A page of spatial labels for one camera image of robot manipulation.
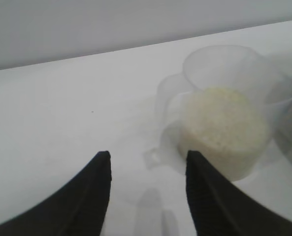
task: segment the white table surface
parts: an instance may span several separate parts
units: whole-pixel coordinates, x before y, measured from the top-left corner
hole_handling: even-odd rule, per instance
[[[292,75],[292,21],[0,71],[0,223],[109,150],[105,236],[195,235],[185,163],[168,139],[156,149],[153,109],[160,80],[180,72],[190,52],[216,44],[251,47]],[[236,184],[292,220],[292,165],[275,143],[267,153],[276,160]]]

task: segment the measuring cup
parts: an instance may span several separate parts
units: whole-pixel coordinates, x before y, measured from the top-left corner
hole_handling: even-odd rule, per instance
[[[205,109],[204,104],[199,105],[202,101],[199,97],[200,94],[207,91],[206,89],[210,88],[220,89],[224,91],[223,94],[228,93],[230,96],[233,93],[238,94],[237,97],[243,97],[242,100],[247,100],[247,102],[245,102],[245,106],[241,105],[240,102],[231,103],[230,99],[222,99],[221,96],[217,95],[211,104],[216,104],[217,99],[223,104],[216,105],[215,109],[214,107]],[[198,150],[229,180],[238,180],[250,173],[256,160],[271,139],[278,125],[278,120],[291,105],[292,80],[265,57],[250,48],[228,45],[209,46],[191,53],[185,59],[183,71],[180,74],[169,76],[159,84],[155,113],[161,130],[165,125],[170,101],[180,93],[186,94],[180,109],[179,150],[181,154],[186,157],[188,150]],[[211,122],[211,125],[214,124],[214,128],[222,128],[223,125],[220,123],[224,122],[223,120],[230,120],[227,119],[226,112],[228,113],[233,108],[247,110],[243,113],[245,117],[239,117],[242,116],[241,113],[236,113],[234,117],[238,122],[246,124],[247,127],[243,128],[243,134],[238,133],[238,129],[235,128],[236,123],[231,122],[228,125],[231,125],[230,132],[235,132],[236,136],[240,136],[236,138],[236,142],[239,142],[241,147],[247,149],[246,142],[250,142],[247,137],[251,134],[254,136],[255,130],[259,130],[259,126],[262,129],[267,129],[265,134],[261,134],[265,136],[263,142],[253,152],[245,149],[240,150],[236,143],[234,148],[226,146],[226,144],[222,144],[224,140],[217,140],[219,145],[224,145],[224,147],[215,149],[208,142],[202,142],[206,138],[205,131],[205,133],[197,132],[196,136],[189,135],[192,130],[204,130],[207,127],[206,122],[198,122],[202,120],[202,117],[208,122],[216,120],[213,121],[214,123]],[[250,115],[246,114],[253,114],[254,117],[257,117],[256,119],[261,121],[257,121],[257,124],[245,122],[250,119]],[[214,128],[209,129],[213,132],[213,134],[208,133],[209,137],[221,139],[220,133],[225,134],[225,132],[219,130],[219,134],[217,134],[218,131]]]

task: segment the white background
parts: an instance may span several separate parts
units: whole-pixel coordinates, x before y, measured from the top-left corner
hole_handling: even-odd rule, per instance
[[[292,19],[292,0],[0,0],[0,69]]]

